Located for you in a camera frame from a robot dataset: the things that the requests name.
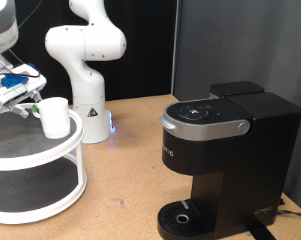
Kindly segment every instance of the white cup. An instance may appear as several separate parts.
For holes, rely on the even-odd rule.
[[[63,138],[70,133],[68,100],[53,97],[37,103],[38,112],[33,115],[40,118],[44,135],[50,139]]]

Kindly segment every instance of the table surface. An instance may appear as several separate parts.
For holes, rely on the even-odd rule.
[[[60,214],[23,225],[0,224],[0,239],[161,239],[157,214],[166,204],[190,198],[192,177],[161,160],[158,118],[176,102],[172,95],[107,102],[116,132],[102,143],[83,145],[88,174],[82,197]],[[280,210],[301,212],[283,194]],[[281,215],[268,229],[277,239],[301,240],[301,217]],[[225,239],[254,239],[242,233]]]

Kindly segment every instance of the two-tier stand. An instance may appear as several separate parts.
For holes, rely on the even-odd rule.
[[[23,104],[31,108],[32,104]],[[40,119],[0,114],[0,223],[20,224],[51,217],[84,192],[82,121],[69,110],[71,132],[44,136]]]

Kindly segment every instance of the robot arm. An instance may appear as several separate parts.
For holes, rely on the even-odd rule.
[[[13,68],[12,64],[1,55],[11,48],[17,39],[18,27],[14,0],[0,0],[0,113],[12,111],[26,118],[29,113],[18,106],[18,103],[28,97],[36,102],[40,101],[39,91],[45,86],[46,79],[42,75],[37,78],[18,77],[18,74],[34,76],[38,73],[26,64]]]
[[[109,20],[103,0],[70,0],[71,10],[89,22],[87,26],[51,28],[46,49],[69,74],[74,111],[85,128],[83,143],[96,143],[110,135],[110,113],[105,108],[104,79],[85,61],[119,59],[126,50],[126,39]]]

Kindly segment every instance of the black curtain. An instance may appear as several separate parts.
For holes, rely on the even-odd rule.
[[[301,0],[186,0],[180,5],[174,94],[252,81],[301,107]],[[301,126],[284,192],[301,206]]]
[[[40,0],[15,0],[17,22],[32,12]],[[105,0],[110,20],[127,39],[127,51],[119,59],[88,62],[105,78],[106,100],[170,93],[176,0]],[[19,29],[12,51],[24,62],[35,64],[47,78],[43,98],[60,96],[72,103],[69,77],[47,53],[45,35],[51,27],[87,25],[69,8],[68,0],[43,0],[37,11]],[[4,56],[18,61],[7,51]]]

